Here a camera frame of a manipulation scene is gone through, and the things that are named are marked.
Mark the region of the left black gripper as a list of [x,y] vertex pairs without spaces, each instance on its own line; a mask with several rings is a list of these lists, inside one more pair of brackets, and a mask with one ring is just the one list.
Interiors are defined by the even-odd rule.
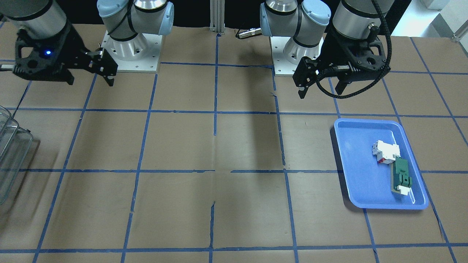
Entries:
[[388,58],[378,34],[379,31],[371,31],[364,39],[351,39],[338,31],[329,31],[319,57],[302,57],[292,76],[299,98],[304,99],[309,87],[316,84],[317,70],[325,72],[326,77],[338,77],[335,86],[338,95],[342,95],[351,82],[374,81],[385,76]]

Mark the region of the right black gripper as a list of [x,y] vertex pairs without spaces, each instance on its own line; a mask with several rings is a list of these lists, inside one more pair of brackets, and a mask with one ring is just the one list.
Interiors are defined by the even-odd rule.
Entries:
[[13,74],[33,81],[63,81],[73,85],[69,69],[83,69],[114,85],[118,64],[104,48],[90,52],[72,23],[67,22],[56,35],[33,39],[27,30],[17,32]]

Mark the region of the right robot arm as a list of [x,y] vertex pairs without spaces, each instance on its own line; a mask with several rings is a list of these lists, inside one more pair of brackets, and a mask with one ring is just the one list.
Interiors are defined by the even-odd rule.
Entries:
[[89,50],[55,0],[2,0],[1,14],[17,28],[15,63],[1,65],[30,81],[73,85],[72,69],[87,70],[109,86],[119,61],[138,60],[149,53],[145,34],[169,35],[174,5],[167,0],[99,0],[108,47]]

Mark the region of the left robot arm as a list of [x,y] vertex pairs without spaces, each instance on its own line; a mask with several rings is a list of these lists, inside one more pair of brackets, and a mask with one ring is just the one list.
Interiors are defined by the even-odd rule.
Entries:
[[260,27],[236,38],[287,37],[283,50],[296,65],[299,98],[316,84],[329,97],[346,99],[375,86],[391,70],[386,14],[392,0],[341,0],[333,14],[321,0],[266,0]]

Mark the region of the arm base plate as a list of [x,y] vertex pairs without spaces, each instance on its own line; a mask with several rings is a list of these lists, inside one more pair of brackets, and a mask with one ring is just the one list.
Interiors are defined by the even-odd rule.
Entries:
[[300,60],[308,57],[315,60],[321,53],[323,37],[315,47],[298,45],[292,37],[270,37],[271,55],[276,76],[293,76]]
[[134,39],[119,42],[104,34],[102,47],[117,63],[118,73],[157,73],[164,36],[138,34]]

